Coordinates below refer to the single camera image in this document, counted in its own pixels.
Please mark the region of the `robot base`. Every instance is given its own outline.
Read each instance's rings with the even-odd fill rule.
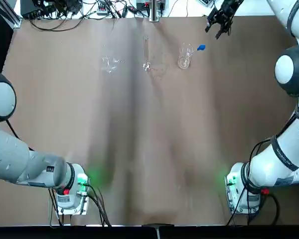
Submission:
[[[88,212],[89,198],[82,197],[79,206],[75,209],[64,209],[58,206],[59,215],[86,215]]]
[[[254,214],[259,210],[260,195],[255,195],[248,193],[247,189],[244,190],[244,185],[241,180],[241,169],[243,163],[236,163],[230,173],[225,176],[225,187],[226,187],[226,197],[227,204],[230,209],[231,214],[234,213],[235,208],[238,204],[238,200],[243,192],[240,199],[239,205],[236,210],[236,214],[248,214],[248,203],[247,196],[249,197],[249,208],[250,214]]]
[[[69,195],[58,195],[59,215],[86,215],[88,211],[89,187],[82,186],[80,183],[90,184],[90,179],[79,164],[72,164],[74,169],[74,183]]]

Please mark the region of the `brown table surface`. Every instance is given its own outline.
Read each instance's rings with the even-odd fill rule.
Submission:
[[[295,101],[275,82],[274,66],[296,41],[279,22],[236,17],[231,35],[219,40],[219,26],[208,34],[205,26],[203,17],[106,19],[41,32],[24,21],[14,33],[3,71],[17,94],[14,129],[35,150],[88,172],[102,168],[112,224],[226,223],[224,175],[291,115]],[[177,66],[183,43],[206,45],[186,70]],[[120,60],[110,74],[102,56]],[[275,192],[279,223],[299,224],[299,186]],[[48,224],[47,202],[46,189],[0,181],[0,226]],[[274,214],[268,201],[255,223]],[[98,224],[94,205],[72,223]]]

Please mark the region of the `robotic arm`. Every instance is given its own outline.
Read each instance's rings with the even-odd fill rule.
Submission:
[[[214,23],[221,29],[216,38],[228,32],[242,0],[224,0],[208,16],[206,32]],[[299,42],[299,0],[268,0],[278,20]],[[275,66],[275,78],[298,104],[281,132],[250,162],[236,163],[225,177],[227,201],[232,213],[252,214],[259,210],[261,189],[299,183],[299,45],[285,50]]]
[[[16,96],[12,84],[0,73],[0,122],[14,112]],[[79,164],[62,157],[31,151],[20,139],[0,130],[0,179],[57,192],[62,214],[86,214],[89,179]]]

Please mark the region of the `cable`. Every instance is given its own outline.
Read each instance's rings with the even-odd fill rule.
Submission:
[[[252,157],[253,157],[253,153],[254,153],[255,149],[257,148],[257,146],[259,146],[258,149],[257,149],[257,152],[259,152],[261,145],[264,144],[264,143],[267,143],[267,142],[269,142],[269,141],[270,141],[269,138],[268,138],[268,139],[265,139],[265,140],[263,140],[263,141],[260,141],[259,143],[257,143],[257,144],[254,146],[253,150],[251,151],[250,156],[249,156],[249,163],[248,163],[248,176],[247,176],[248,180],[249,180],[249,176],[250,176],[250,164],[251,164],[251,159],[252,159]],[[246,188],[246,189],[247,189],[247,209],[248,209],[247,225],[248,225],[248,224],[249,224],[249,219],[250,219],[250,208],[249,208],[249,191],[248,191],[248,188]]]
[[[10,124],[10,121],[8,119],[5,120],[6,124],[8,125],[8,127],[10,128],[11,132],[13,133],[14,137],[16,137],[17,139],[20,139],[18,137],[18,135],[16,134],[16,132],[14,131],[12,125]]]
[[[107,212],[105,210],[104,198],[103,198],[103,195],[102,195],[100,189],[98,188],[101,198],[99,198],[99,196],[95,192],[94,188],[90,184],[83,184],[83,185],[91,188],[95,195],[95,200],[97,202],[97,206],[99,209],[100,220],[101,220],[102,226],[104,226],[104,223],[106,223],[109,227],[111,227]]]
[[[188,17],[188,0],[187,0],[187,4],[186,4],[186,12],[187,12],[186,17]]]
[[[90,198],[90,199],[92,199],[92,201],[95,203],[95,205],[99,208],[99,212],[100,212],[100,214],[102,215],[102,217],[105,219],[105,215],[104,215],[104,213],[103,213],[103,211],[102,210],[100,210],[100,204],[96,201],[96,199],[94,198],[94,197],[92,197],[91,195],[88,195],[88,197]]]
[[[175,4],[176,4],[178,1],[179,1],[179,0],[176,0],[176,2],[174,2],[174,4],[173,4],[173,6],[171,7],[171,10],[170,10],[170,12],[169,12],[169,14],[168,14],[167,17],[169,17],[169,15],[171,14],[171,12],[173,11],[173,8],[174,8]]]
[[[54,200],[54,203],[55,203],[55,211],[56,211],[56,214],[57,214],[57,219],[58,219],[58,221],[59,221],[59,225],[60,225],[60,226],[63,226],[63,224],[60,222],[58,203],[57,203],[57,201],[56,201],[56,198],[55,198],[55,195],[54,195],[53,192],[52,192],[52,197],[53,197],[53,200]]]
[[[276,225],[277,224],[277,221],[278,221],[278,218],[280,216],[280,204],[278,202],[278,199],[275,197],[275,195],[273,194],[268,194],[267,197],[271,197],[275,204],[276,204],[276,214],[275,214],[275,218],[273,220],[273,222],[271,223],[271,225]]]
[[[253,219],[255,219],[256,216],[259,214],[259,212],[260,212],[260,210],[263,208],[263,206],[264,206],[264,204],[265,204],[267,198],[268,198],[268,197],[271,197],[271,198],[274,200],[275,204],[276,204],[276,214],[275,214],[275,217],[274,217],[273,221],[271,222],[271,225],[274,226],[274,225],[277,224],[277,221],[278,221],[279,216],[280,216],[280,204],[279,204],[279,202],[278,202],[278,199],[276,198],[275,195],[270,194],[270,193],[269,193],[269,194],[266,194],[266,195],[262,194],[261,196],[262,196],[262,198],[261,198],[261,203],[260,203],[260,205],[259,205],[259,209],[258,209],[258,211],[253,215],[253,217],[250,218],[249,223],[251,223],[251,222],[253,221]]]
[[[54,208],[54,210],[55,210],[56,213],[57,213],[57,219],[58,219],[59,225],[60,225],[60,226],[63,226],[63,224],[61,223],[60,218],[59,218],[59,216],[58,216],[58,215],[59,215],[58,205],[57,205],[57,201],[56,201],[56,199],[55,199],[54,193],[51,192],[51,189],[50,189],[50,188],[48,189],[48,191],[49,191],[50,199],[51,199],[52,206],[53,206],[53,207],[51,207],[51,211],[52,211],[52,208]],[[51,212],[51,218],[50,218],[50,227],[52,227],[52,225],[51,225],[51,221],[52,221],[52,212]]]
[[[241,200],[241,198],[242,198],[242,196],[244,194],[245,189],[246,188],[244,188],[243,191],[241,192],[240,197],[239,197],[238,202],[237,202],[237,205],[235,207],[235,210],[234,210],[233,214],[231,215],[230,219],[228,220],[226,226],[228,226],[230,224],[231,220],[234,218],[234,216],[236,214],[236,211],[237,211],[237,208],[238,208],[238,205],[239,205],[239,202],[240,202],[240,200]]]

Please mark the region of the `blue object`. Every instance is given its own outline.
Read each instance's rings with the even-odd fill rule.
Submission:
[[[197,48],[197,51],[203,51],[205,50],[206,46],[205,45],[200,45],[198,48]]]

